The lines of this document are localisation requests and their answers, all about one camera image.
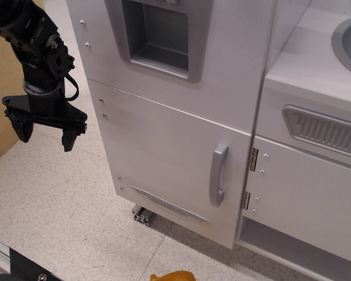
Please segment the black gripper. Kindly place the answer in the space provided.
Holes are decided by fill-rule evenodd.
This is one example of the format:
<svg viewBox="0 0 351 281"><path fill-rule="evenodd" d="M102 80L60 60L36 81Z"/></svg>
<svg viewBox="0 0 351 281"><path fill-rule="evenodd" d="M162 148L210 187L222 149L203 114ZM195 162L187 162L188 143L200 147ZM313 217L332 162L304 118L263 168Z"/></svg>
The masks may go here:
<svg viewBox="0 0 351 281"><path fill-rule="evenodd" d="M14 95L3 97L5 114L10 118L18 138L27 143L33 133L33 123L63 130L61 142L65 152L87 130L87 114L72 106L63 95Z"/></svg>

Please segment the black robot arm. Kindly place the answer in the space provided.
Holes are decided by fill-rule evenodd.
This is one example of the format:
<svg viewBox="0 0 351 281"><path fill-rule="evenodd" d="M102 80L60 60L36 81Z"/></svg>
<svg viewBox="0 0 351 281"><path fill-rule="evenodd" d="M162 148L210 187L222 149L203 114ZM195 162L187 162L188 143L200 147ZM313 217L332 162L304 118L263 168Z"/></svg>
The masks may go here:
<svg viewBox="0 0 351 281"><path fill-rule="evenodd" d="M72 106L79 93L66 96L65 82L74 58L48 14L33 1L0 1L0 37L10 43L22 65L24 95L3 97L5 115L18 138L29 141L34 124L59 128L65 152L87 130L87 115Z"/></svg>

